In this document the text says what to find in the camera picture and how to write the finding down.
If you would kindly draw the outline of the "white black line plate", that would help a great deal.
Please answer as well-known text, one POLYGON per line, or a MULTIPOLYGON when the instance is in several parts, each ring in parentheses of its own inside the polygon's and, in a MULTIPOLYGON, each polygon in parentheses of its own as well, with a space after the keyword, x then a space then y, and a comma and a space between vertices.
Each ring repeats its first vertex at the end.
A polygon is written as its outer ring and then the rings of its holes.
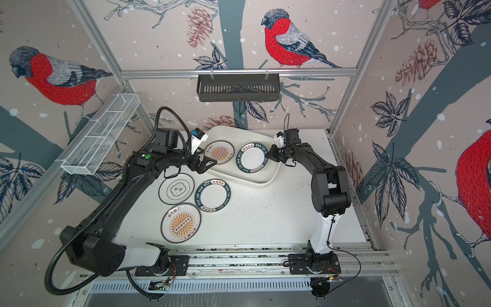
POLYGON ((162 182, 158 196, 160 201, 166 205, 178 205, 184 203, 193 194, 194 187, 192 176, 180 173, 162 182))

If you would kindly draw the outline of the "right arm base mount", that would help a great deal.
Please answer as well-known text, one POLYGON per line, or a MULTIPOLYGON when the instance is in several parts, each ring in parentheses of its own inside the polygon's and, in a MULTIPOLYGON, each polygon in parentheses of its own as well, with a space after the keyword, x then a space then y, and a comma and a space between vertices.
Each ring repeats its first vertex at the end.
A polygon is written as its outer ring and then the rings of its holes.
POLYGON ((292 275, 339 275, 341 273, 337 254, 330 251, 326 254, 313 253, 289 254, 288 268, 292 275))

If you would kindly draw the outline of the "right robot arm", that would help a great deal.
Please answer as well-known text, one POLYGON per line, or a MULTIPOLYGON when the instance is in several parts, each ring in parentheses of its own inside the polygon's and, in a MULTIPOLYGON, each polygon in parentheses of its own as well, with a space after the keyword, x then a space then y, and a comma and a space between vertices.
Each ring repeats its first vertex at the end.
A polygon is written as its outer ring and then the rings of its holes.
POLYGON ((309 240, 306 260, 310 264, 326 261, 334 250, 331 241, 338 220, 352 204, 346 169, 325 161, 307 143, 282 148, 272 145, 267 158, 283 164, 291 159, 311 174, 311 200, 314 209, 322 216, 322 229, 309 240))

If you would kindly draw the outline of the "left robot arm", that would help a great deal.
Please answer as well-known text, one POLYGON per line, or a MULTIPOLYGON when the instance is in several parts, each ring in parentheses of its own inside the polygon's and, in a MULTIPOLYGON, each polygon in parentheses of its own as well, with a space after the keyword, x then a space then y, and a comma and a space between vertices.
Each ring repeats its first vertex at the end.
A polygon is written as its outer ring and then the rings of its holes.
POLYGON ((53 261, 66 255, 70 263, 97 276, 109 276, 134 267, 156 266, 164 270, 168 249, 163 245, 125 246, 114 242, 116 234, 138 198, 170 166, 187 166, 202 174, 216 163, 209 157, 188 156, 179 149, 165 153, 147 150, 134 153, 125 163, 121 180, 106 199, 78 226, 68 226, 62 231, 62 247, 53 261))

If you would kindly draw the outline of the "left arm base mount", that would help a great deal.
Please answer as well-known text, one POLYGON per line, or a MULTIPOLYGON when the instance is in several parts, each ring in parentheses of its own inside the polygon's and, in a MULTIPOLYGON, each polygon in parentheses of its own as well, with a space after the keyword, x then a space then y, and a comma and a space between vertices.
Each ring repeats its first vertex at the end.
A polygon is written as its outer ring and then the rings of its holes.
POLYGON ((137 277, 174 277, 185 276, 189 265, 189 256, 167 256, 167 259, 158 260, 154 266, 141 266, 136 269, 137 277))

